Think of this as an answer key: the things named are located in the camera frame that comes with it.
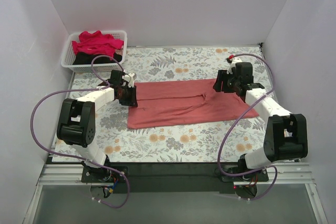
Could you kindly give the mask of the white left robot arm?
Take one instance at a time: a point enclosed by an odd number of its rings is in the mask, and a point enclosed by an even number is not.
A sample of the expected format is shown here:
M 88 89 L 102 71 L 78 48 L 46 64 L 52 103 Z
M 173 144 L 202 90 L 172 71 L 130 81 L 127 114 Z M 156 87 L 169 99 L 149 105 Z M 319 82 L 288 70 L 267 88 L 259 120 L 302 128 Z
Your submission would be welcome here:
M 109 159 L 95 140 L 96 112 L 113 101 L 136 108 L 135 79 L 135 73 L 113 70 L 110 78 L 99 84 L 97 90 L 77 99 L 65 99 L 62 103 L 57 137 L 73 147 L 84 158 L 82 165 L 99 179 L 105 179 L 112 172 L 101 167 L 108 164 Z

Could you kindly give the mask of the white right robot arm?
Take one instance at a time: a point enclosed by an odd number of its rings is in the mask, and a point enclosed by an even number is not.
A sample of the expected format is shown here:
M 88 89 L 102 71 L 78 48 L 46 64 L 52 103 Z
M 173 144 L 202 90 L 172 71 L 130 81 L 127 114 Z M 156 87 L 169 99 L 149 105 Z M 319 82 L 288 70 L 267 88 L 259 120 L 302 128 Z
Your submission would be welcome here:
M 227 70 L 219 70 L 213 85 L 216 92 L 234 93 L 248 105 L 239 118 L 255 110 L 266 123 L 263 146 L 241 156 L 233 173 L 222 168 L 225 176 L 238 177 L 256 173 L 273 163 L 304 158 L 308 155 L 307 120 L 279 105 L 263 85 L 256 83 L 250 62 L 233 60 Z

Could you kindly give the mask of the salmon pink t-shirt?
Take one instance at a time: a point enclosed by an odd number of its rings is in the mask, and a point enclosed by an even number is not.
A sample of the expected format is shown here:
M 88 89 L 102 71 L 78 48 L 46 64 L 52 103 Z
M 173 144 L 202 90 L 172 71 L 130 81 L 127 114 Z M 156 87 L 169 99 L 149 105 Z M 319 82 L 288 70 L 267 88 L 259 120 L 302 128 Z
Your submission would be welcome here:
M 129 108 L 129 129 L 197 124 L 237 119 L 248 105 L 234 93 L 213 89 L 213 79 L 141 82 L 138 107 Z

